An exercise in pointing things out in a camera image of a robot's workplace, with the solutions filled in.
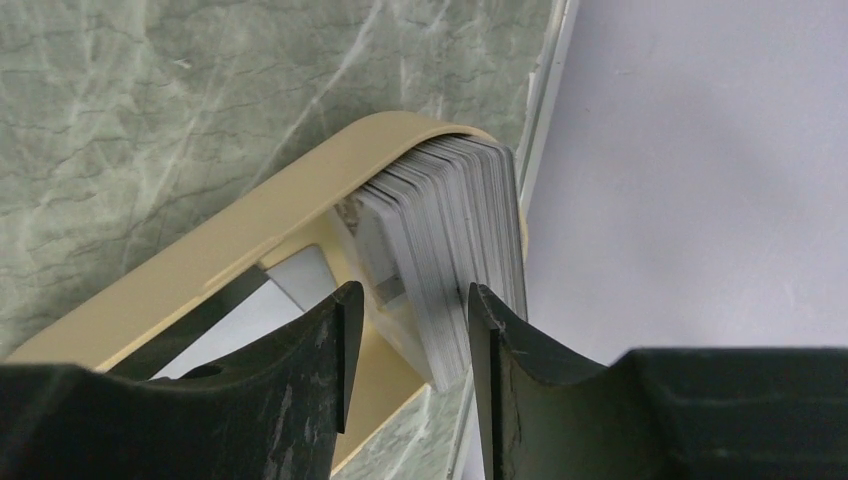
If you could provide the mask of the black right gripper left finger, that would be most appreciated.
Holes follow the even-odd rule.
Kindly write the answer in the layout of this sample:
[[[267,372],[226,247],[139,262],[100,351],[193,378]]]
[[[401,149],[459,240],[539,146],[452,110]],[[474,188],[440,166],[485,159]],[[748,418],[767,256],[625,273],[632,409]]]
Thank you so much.
[[[327,479],[363,331],[349,281],[178,379],[73,364],[1,370],[5,479]]]

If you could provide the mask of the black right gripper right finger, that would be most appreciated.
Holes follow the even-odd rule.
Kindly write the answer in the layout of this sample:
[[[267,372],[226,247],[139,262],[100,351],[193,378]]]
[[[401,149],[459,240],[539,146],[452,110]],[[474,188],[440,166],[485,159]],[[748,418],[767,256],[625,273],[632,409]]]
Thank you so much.
[[[609,366],[472,284],[490,479],[843,479],[843,348],[639,348]]]

